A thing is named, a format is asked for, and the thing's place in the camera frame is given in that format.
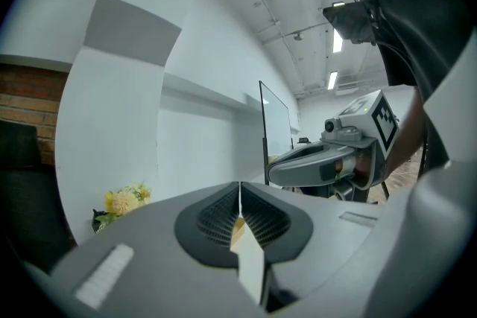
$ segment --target grey panel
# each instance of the grey panel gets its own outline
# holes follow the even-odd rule
[[[408,316],[452,269],[476,229],[476,168],[475,162],[454,163],[419,181],[367,317]]]
[[[263,317],[236,270],[199,264],[180,247],[174,222],[185,207],[227,185],[153,203],[117,220],[69,253],[53,279],[73,292],[117,244],[134,256],[100,308],[109,317]]]
[[[340,219],[349,221],[351,223],[361,224],[362,226],[369,226],[373,228],[376,225],[376,218],[356,214],[354,212],[345,212],[340,216]]]
[[[323,142],[328,143],[336,143],[336,144],[346,144],[346,146],[354,147],[354,148],[366,148],[371,146],[375,141],[376,138],[369,138],[367,136],[363,137],[359,141],[333,141],[331,139],[321,139]]]
[[[273,184],[285,187],[332,184],[335,182],[335,162],[353,153],[355,149],[351,147],[319,141],[281,155],[266,167],[265,173]],[[332,173],[324,173],[325,167],[330,165]]]
[[[451,160],[475,160],[477,156],[476,62],[477,28],[473,28],[446,80],[424,105]]]
[[[363,203],[341,202],[288,192],[276,192],[254,184],[261,191],[299,207],[313,220],[313,234],[295,261],[272,266],[275,280],[283,290],[301,298],[323,284],[354,255],[372,227],[343,220],[352,212],[377,219],[383,208]]]
[[[32,264],[25,263],[25,270],[28,275],[40,286],[42,292],[54,301],[65,312],[69,318],[100,318],[101,315],[85,305],[71,294],[67,293],[48,274]]]
[[[362,317],[370,293],[396,242],[409,194],[409,190],[395,193],[370,234],[348,261],[298,303],[278,311],[276,317]],[[303,266],[313,269],[316,263],[310,256]],[[286,276],[285,271],[280,271],[283,277]]]
[[[97,0],[84,45],[165,66],[180,28],[121,0]]]

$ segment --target cable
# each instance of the cable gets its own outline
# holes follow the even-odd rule
[[[382,190],[385,193],[386,200],[389,199],[389,191],[388,191],[388,187],[386,186],[386,183],[384,183],[384,182],[381,183],[381,186],[382,186]]]
[[[387,44],[386,42],[383,42],[383,41],[376,41],[376,44],[379,44],[379,45],[382,45],[388,49],[391,49],[392,52],[394,52],[395,54],[397,54],[399,56],[399,58],[404,61],[404,63],[408,66],[409,70],[411,71],[412,75],[414,77],[416,77],[416,74],[414,73],[414,68],[412,67],[412,64],[411,64],[411,61],[409,60],[408,58],[408,55],[406,53],[404,53],[403,51],[399,50],[398,48],[396,48],[395,46],[391,45],[391,44]]]
[[[424,140],[423,140],[423,156],[420,159],[419,165],[419,173],[417,178],[419,179],[424,172],[424,165],[426,164],[426,151],[427,151],[427,132],[424,133]]]

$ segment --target person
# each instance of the person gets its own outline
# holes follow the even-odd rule
[[[393,3],[392,0],[380,0],[380,4],[382,7],[384,7],[385,5],[389,5],[390,7],[397,8],[401,13],[403,11],[408,12],[410,14],[410,17],[413,16],[416,19],[419,19],[417,12],[423,12],[422,10],[415,10],[412,7],[413,4],[407,4],[406,7],[408,8],[404,9],[403,5],[396,5],[396,3]],[[460,10],[460,6],[461,3],[458,3],[457,5],[455,5],[454,9]],[[473,26],[473,23],[470,22],[470,20],[462,20],[462,16],[462,13],[457,12],[458,22],[460,22],[458,26],[463,27],[459,29],[460,31],[462,31],[462,35],[456,37],[452,41],[448,40],[449,46],[453,49],[452,52],[454,54],[454,58],[457,57],[458,53],[460,53],[461,49],[463,48],[455,42],[459,39],[459,41],[465,41],[465,39],[463,39],[463,36],[465,36],[464,34],[469,33],[470,35],[470,31]],[[424,30],[426,28],[426,25],[424,25],[426,19],[423,18],[422,15],[420,18],[421,20],[419,22],[421,22],[422,24],[418,25],[418,27]],[[380,31],[377,32],[375,31],[378,34],[378,38],[387,42],[391,41],[392,45],[397,45],[398,48],[401,49],[401,51],[406,51],[406,48],[402,45],[399,39],[397,39],[394,32],[396,32],[396,30],[399,28],[408,28],[408,26],[398,25],[398,28],[391,28],[389,25],[389,20],[392,20],[392,17],[385,19],[388,19],[384,21],[385,26],[387,28],[382,28]],[[432,37],[437,37],[437,39],[441,38],[441,36],[436,35]],[[424,61],[426,62],[426,65],[430,66],[431,64],[434,64],[434,66],[432,68],[431,80],[423,80],[422,77],[416,78],[413,70],[415,68],[412,68],[407,63],[403,62],[403,60],[398,57],[392,50],[386,48],[385,46],[379,46],[379,50],[381,51],[383,61],[385,62],[385,70],[388,76],[389,85],[408,85],[413,87],[411,106],[409,108],[407,116],[404,117],[402,123],[400,124],[397,140],[394,143],[393,149],[386,163],[384,178],[388,178],[394,170],[396,170],[401,164],[406,162],[410,156],[416,153],[417,150],[421,147],[421,145],[423,145],[423,141],[425,138],[427,139],[428,144],[430,144],[430,147],[433,148],[433,154],[428,159],[426,159],[426,170],[429,170],[433,167],[437,167],[439,165],[443,165],[448,160],[446,151],[438,137],[437,132],[432,126],[432,123],[426,119],[423,103],[430,97],[430,95],[437,88],[438,84],[442,81],[442,79],[445,78],[446,74],[449,71],[449,67],[446,66],[445,60],[441,60],[442,63],[439,63],[438,60],[436,60],[435,63],[432,63],[431,58],[427,58],[427,60],[426,58],[424,58],[424,60],[420,60],[420,62]],[[454,62],[452,61],[453,59],[449,60],[448,57],[446,57],[446,59],[447,62]],[[339,164],[336,170],[337,172],[340,171]],[[355,173],[358,176],[366,177],[369,172],[370,158],[365,155],[358,156],[356,160]]]

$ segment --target fluorescent light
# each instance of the fluorescent light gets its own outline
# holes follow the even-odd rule
[[[333,53],[341,52],[342,48],[343,48],[343,39],[341,38],[338,31],[335,30],[333,34]]]
[[[337,71],[332,71],[329,75],[328,90],[331,90],[335,87],[336,78],[338,77]]]
[[[333,3],[333,7],[339,7],[341,5],[344,5],[342,1],[337,1],[336,3]],[[338,53],[341,52],[341,49],[343,48],[343,39],[341,38],[340,34],[335,30],[333,34],[333,53]]]

